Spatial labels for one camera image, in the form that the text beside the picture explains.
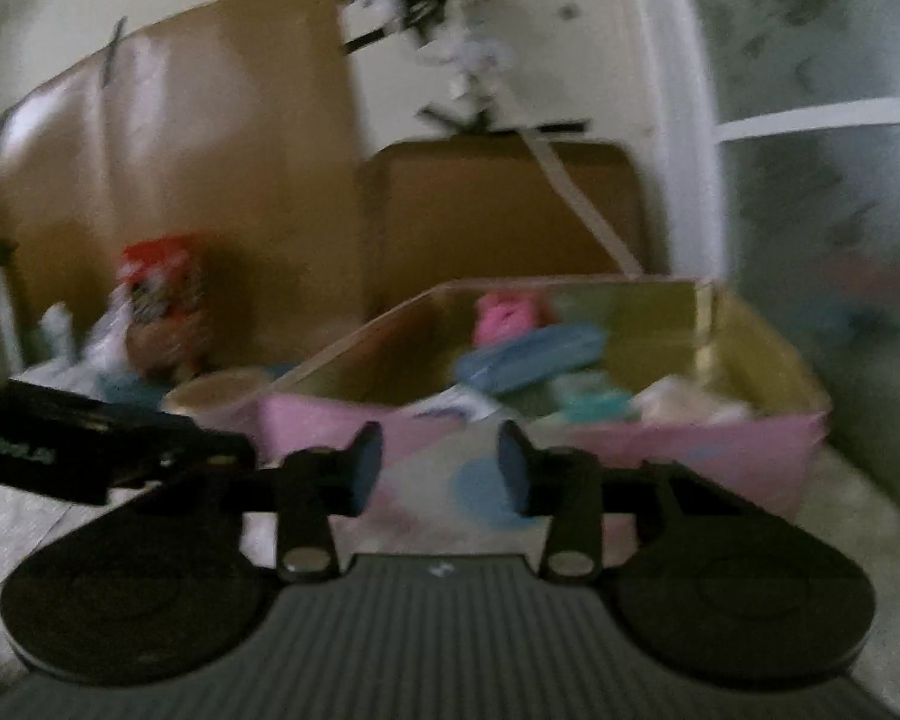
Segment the blue tissue pack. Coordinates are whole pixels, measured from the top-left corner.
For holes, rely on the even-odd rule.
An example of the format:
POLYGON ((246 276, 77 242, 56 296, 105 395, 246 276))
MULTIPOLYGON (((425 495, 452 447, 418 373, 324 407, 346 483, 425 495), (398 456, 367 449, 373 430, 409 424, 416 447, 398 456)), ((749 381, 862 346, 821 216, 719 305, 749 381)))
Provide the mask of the blue tissue pack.
POLYGON ((486 395, 505 395, 566 372, 593 366, 608 333, 589 323, 535 328, 513 340, 471 349, 453 364, 453 382, 486 395))

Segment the pink cloth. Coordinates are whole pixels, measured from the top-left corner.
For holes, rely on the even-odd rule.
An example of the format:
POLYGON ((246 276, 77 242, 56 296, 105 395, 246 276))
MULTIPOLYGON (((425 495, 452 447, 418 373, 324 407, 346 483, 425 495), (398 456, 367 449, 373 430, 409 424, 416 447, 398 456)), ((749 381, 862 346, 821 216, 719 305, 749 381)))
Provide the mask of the pink cloth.
POLYGON ((543 294, 533 291, 491 291, 475 302, 473 343, 478 347, 523 337, 557 322, 543 294))

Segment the teal tissue box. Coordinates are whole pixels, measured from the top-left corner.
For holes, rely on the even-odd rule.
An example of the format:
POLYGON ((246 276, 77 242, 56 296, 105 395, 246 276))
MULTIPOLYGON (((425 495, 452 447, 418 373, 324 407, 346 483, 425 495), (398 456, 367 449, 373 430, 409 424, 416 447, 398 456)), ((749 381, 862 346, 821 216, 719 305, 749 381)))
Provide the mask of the teal tissue box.
POLYGON ((560 374, 549 382, 559 413, 569 422, 626 421, 634 410, 632 395, 601 371, 560 374))

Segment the cotton swabs clear pack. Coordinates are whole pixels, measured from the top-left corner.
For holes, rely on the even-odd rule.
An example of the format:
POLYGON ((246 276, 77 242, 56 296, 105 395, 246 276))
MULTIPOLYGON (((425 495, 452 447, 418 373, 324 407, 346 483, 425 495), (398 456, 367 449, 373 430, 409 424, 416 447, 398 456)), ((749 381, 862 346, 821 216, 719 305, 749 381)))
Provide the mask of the cotton swabs clear pack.
POLYGON ((652 424, 724 424, 754 416, 746 401, 720 397, 681 376, 657 380, 631 403, 639 418, 652 424))

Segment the clear plastic bag cups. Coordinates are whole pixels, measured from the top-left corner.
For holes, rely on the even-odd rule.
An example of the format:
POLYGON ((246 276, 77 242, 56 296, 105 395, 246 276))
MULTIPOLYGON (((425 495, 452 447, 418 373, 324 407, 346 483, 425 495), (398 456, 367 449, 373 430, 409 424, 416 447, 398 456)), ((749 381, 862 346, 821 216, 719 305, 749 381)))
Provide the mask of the clear plastic bag cups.
POLYGON ((123 294, 110 294, 103 316, 87 335, 82 360, 92 374, 105 385, 125 385, 136 379, 126 351, 126 333, 131 323, 131 307, 123 294))

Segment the white small bottle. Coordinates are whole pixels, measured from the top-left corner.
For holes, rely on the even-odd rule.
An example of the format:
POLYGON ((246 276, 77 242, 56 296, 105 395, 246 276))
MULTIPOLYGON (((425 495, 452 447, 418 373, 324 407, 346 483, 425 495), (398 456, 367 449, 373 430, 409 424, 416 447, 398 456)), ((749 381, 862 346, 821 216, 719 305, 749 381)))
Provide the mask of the white small bottle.
POLYGON ((64 302, 57 302, 46 309, 40 319, 41 338, 45 341, 50 358, 73 366, 79 361, 73 332, 73 316, 64 302))

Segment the large printed ceramic mug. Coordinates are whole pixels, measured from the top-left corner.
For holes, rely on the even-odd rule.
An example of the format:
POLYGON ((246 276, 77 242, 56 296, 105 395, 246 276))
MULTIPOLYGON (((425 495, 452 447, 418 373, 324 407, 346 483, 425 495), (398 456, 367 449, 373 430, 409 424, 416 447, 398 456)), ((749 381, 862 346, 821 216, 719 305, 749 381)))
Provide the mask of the large printed ceramic mug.
POLYGON ((271 377, 263 369, 235 367, 178 385, 162 398, 160 408, 203 429, 260 440, 260 403, 269 387, 271 377))

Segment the pink storage box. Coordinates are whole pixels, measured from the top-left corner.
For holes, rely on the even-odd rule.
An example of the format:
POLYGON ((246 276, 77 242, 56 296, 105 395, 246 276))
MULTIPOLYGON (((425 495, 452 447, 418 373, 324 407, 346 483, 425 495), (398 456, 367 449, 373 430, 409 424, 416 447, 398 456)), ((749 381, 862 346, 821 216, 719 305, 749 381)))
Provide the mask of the pink storage box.
POLYGON ((496 468, 501 422, 611 468, 678 461, 788 518, 829 400, 795 349, 718 284, 573 277, 429 289, 279 379, 260 413, 271 460, 382 425, 367 511, 333 520, 344 554, 536 557, 543 523, 510 512, 496 468), (523 307, 556 327, 598 328, 600 358, 507 394, 460 382, 479 321, 523 307))

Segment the red cereal box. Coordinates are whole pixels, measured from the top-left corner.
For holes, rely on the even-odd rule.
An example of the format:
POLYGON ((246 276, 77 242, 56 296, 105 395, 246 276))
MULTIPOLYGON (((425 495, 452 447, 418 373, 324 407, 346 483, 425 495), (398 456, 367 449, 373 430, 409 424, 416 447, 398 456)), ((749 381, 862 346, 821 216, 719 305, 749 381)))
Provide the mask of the red cereal box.
POLYGON ((118 279, 130 308, 125 349, 131 367, 155 382, 198 376, 211 341, 201 241, 180 234, 128 245, 118 279))

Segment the large brown cardboard board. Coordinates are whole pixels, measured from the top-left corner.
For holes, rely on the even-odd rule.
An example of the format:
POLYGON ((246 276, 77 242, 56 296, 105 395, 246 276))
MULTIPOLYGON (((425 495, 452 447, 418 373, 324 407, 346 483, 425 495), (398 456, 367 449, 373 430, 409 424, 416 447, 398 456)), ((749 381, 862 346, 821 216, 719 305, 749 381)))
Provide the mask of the large brown cardboard board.
POLYGON ((107 307, 123 250, 190 234, 221 364, 310 358, 364 320, 361 135, 334 0, 217 0, 9 110, 0 236, 23 327, 107 307))

